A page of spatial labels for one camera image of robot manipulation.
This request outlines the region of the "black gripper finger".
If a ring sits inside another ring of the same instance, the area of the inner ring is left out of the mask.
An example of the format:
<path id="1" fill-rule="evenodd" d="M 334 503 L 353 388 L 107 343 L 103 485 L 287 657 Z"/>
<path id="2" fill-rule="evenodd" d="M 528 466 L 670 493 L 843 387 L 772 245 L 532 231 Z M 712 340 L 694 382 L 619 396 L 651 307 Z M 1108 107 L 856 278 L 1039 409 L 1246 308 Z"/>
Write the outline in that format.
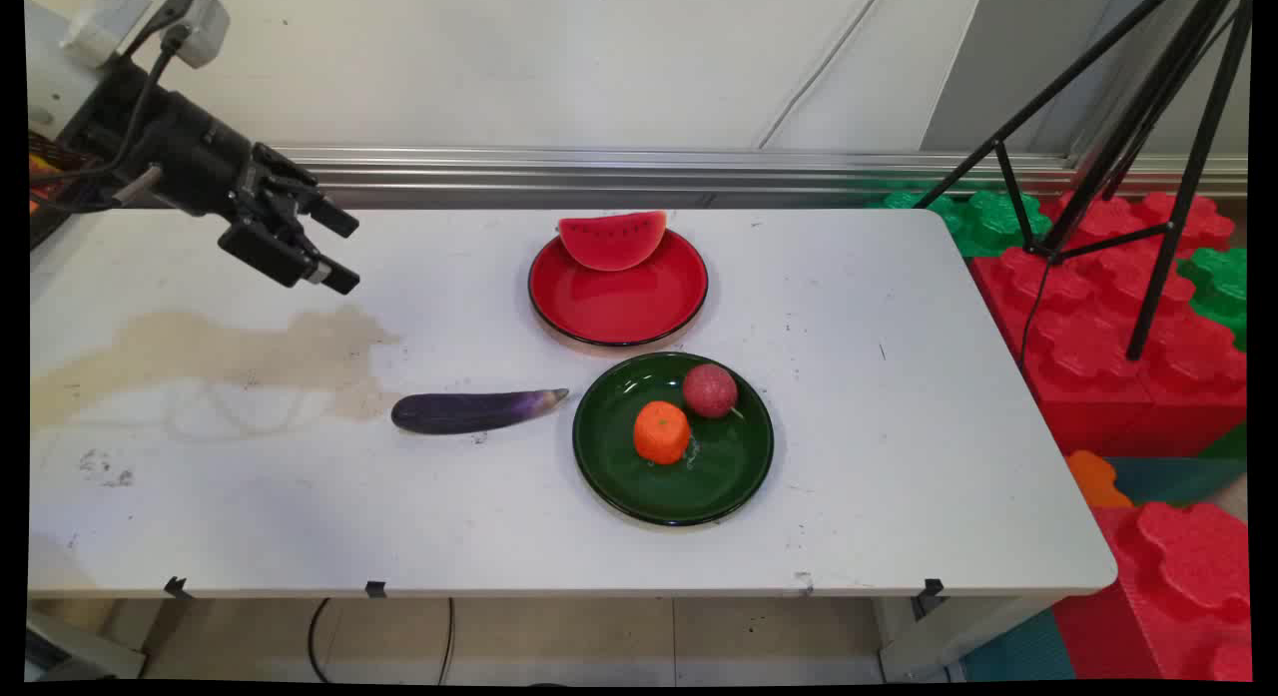
<path id="1" fill-rule="evenodd" d="M 291 218 L 293 231 L 302 235 L 305 229 L 302 227 L 300 218 L 298 215 L 305 215 L 305 217 L 314 218 L 314 222 L 320 226 L 325 226 L 328 231 L 336 232 L 340 238 L 350 238 L 351 232 L 359 229 L 359 220 L 348 213 L 346 209 L 339 208 L 334 204 L 334 200 L 328 199 L 320 188 L 311 185 L 291 185 L 293 200 L 296 200 L 296 208 L 294 209 L 294 216 Z"/>
<path id="2" fill-rule="evenodd" d="M 219 238 L 219 246 L 285 289 L 308 282 L 348 295 L 360 284 L 357 272 L 317 250 L 305 232 L 286 230 L 279 236 L 259 220 L 242 218 L 230 223 Z"/>

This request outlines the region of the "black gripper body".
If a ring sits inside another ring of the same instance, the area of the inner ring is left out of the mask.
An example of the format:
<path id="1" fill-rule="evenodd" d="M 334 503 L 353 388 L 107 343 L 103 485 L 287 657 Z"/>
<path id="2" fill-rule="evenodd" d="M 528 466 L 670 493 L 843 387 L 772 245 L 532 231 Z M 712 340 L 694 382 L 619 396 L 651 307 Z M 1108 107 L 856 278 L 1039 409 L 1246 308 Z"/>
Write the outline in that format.
<path id="1" fill-rule="evenodd" d="M 63 146 L 92 158 L 88 176 L 70 178 L 70 215 L 123 208 L 127 186 L 151 169 L 142 188 L 192 217 L 219 215 L 230 223 L 259 220 L 271 232 L 293 231 L 291 185 L 317 179 L 279 151 L 250 140 L 187 96 L 158 86 L 135 63 L 109 63 L 105 80 L 73 117 Z"/>

